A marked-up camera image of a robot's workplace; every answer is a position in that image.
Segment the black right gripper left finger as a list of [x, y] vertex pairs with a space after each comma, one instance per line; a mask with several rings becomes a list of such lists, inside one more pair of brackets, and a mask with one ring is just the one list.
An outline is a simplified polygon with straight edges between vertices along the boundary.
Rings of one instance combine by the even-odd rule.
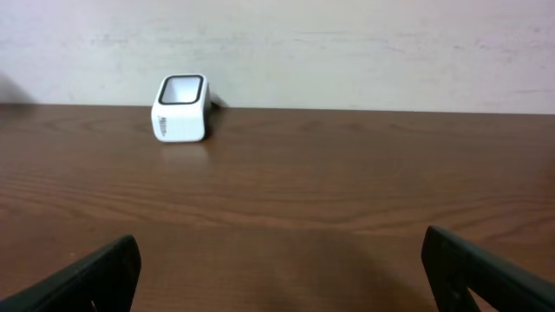
[[3, 299], [1, 312], [129, 312], [140, 269], [138, 244], [126, 235]]

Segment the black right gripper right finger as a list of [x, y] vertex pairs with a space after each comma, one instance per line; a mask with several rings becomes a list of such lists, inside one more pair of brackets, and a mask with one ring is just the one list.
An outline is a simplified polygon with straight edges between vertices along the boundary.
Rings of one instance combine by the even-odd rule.
[[421, 260], [440, 312], [553, 311], [554, 285], [439, 226], [427, 228]]

